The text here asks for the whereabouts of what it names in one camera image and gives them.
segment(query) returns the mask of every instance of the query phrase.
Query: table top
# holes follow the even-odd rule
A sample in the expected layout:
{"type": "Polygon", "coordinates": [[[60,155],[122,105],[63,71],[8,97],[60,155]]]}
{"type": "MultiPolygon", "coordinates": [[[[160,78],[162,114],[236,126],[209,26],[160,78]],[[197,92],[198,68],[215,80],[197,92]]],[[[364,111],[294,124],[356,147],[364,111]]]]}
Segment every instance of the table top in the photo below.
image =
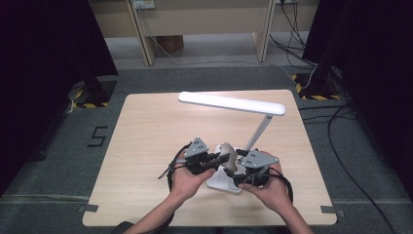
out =
{"type": "MultiPolygon", "coordinates": [[[[275,116],[254,147],[277,156],[294,191],[294,206],[310,225],[334,224],[319,165],[290,91],[233,91],[206,94],[283,104],[285,115],[275,116]]],[[[229,142],[244,147],[263,115],[181,103],[178,93],[129,95],[109,143],[89,205],[87,226],[116,226],[137,222],[169,194],[167,178],[158,176],[177,151],[195,137],[213,150],[229,142]]],[[[201,186],[179,208],[171,226],[284,225],[257,198],[245,191],[232,195],[201,186]]]]}

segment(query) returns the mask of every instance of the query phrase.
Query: white cable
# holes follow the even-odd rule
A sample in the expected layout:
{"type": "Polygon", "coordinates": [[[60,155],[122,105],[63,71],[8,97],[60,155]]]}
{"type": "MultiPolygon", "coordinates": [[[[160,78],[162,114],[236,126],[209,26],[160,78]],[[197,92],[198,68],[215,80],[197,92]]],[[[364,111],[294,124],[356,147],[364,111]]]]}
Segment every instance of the white cable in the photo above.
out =
{"type": "Polygon", "coordinates": [[[291,81],[294,83],[295,86],[298,85],[298,84],[291,78],[291,76],[288,74],[288,72],[287,72],[283,67],[281,67],[280,65],[277,65],[277,64],[273,64],[273,63],[270,63],[270,62],[266,62],[266,61],[265,61],[265,62],[254,62],[254,61],[246,61],[246,60],[210,60],[210,61],[179,62],[179,61],[177,61],[172,55],[170,55],[167,51],[165,51],[165,49],[164,49],[161,45],[159,45],[159,43],[156,41],[156,38],[155,38],[154,36],[149,36],[149,37],[154,41],[154,43],[157,45],[157,47],[160,48],[168,57],[171,58],[172,62],[175,63],[175,64],[177,64],[177,65],[209,64],[209,63],[216,63],[216,62],[222,62],[222,63],[224,63],[224,62],[229,62],[229,63],[243,62],[243,63],[253,64],[253,65],[263,65],[263,64],[264,64],[264,65],[272,65],[272,66],[275,66],[275,67],[280,68],[280,69],[286,74],[286,76],[288,77],[288,79],[291,80],[291,81]]]}
{"type": "Polygon", "coordinates": [[[313,69],[313,71],[311,72],[310,78],[309,78],[309,82],[307,82],[307,85],[306,85],[305,87],[301,87],[302,90],[304,90],[304,89],[306,89],[307,87],[309,87],[310,82],[311,82],[311,79],[313,78],[314,71],[317,69],[317,67],[318,67],[318,65],[317,65],[317,66],[313,69]]]}
{"type": "Polygon", "coordinates": [[[70,101],[71,101],[70,110],[68,110],[65,114],[70,114],[70,113],[73,112],[73,107],[75,105],[75,101],[72,98],[70,99],[70,101]]]}

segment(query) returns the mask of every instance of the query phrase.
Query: person's left hand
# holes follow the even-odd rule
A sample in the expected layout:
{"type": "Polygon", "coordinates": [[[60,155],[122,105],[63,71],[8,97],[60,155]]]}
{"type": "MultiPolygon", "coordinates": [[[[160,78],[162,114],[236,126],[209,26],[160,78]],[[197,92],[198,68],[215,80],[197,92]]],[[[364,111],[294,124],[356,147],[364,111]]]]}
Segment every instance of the person's left hand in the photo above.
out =
{"type": "MultiPolygon", "coordinates": [[[[183,159],[184,154],[185,151],[179,155],[178,159],[183,159]]],[[[172,190],[170,193],[184,202],[197,193],[201,184],[210,178],[215,173],[215,170],[209,169],[202,174],[193,175],[185,167],[177,169],[181,166],[182,164],[175,165],[175,171],[173,172],[172,177],[172,190]]]]}

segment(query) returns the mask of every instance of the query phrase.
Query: desk lamp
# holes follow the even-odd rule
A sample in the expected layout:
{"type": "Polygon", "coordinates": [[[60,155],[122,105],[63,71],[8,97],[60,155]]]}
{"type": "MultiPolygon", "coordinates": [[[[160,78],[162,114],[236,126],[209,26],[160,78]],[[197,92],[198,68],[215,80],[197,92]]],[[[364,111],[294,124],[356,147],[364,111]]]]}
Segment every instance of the desk lamp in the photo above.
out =
{"type": "MultiPolygon", "coordinates": [[[[252,137],[249,139],[249,141],[243,148],[243,150],[246,151],[251,150],[252,146],[255,144],[255,142],[259,139],[262,133],[264,133],[267,126],[270,124],[274,115],[283,116],[285,113],[285,107],[281,104],[243,98],[217,97],[211,95],[182,92],[179,94],[178,100],[184,103],[264,114],[264,119],[262,120],[261,124],[258,126],[255,133],[252,135],[252,137]]],[[[219,152],[221,150],[226,151],[226,153],[230,153],[230,161],[235,161],[235,164],[237,166],[237,171],[235,172],[235,174],[242,174],[244,172],[242,162],[244,157],[239,156],[235,149],[233,147],[229,147],[229,144],[227,143],[216,146],[215,152],[219,152]]],[[[220,191],[238,195],[241,193],[241,189],[238,188],[234,184],[233,179],[228,177],[224,172],[224,167],[231,167],[232,162],[228,163],[228,165],[223,164],[219,166],[215,174],[206,181],[206,185],[212,189],[217,189],[220,191]]]]}

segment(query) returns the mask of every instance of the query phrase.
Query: lamp arm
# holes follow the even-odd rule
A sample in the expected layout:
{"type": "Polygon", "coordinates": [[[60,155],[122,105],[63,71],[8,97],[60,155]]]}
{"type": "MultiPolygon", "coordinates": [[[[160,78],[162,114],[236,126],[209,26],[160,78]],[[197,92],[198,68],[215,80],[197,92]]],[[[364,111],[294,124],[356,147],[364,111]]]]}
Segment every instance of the lamp arm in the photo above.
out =
{"type": "Polygon", "coordinates": [[[249,151],[251,150],[252,146],[255,142],[261,137],[262,133],[264,133],[267,126],[270,124],[271,120],[273,119],[272,115],[265,115],[264,119],[262,120],[261,124],[258,126],[255,133],[249,139],[248,143],[245,145],[244,150],[249,151]]]}

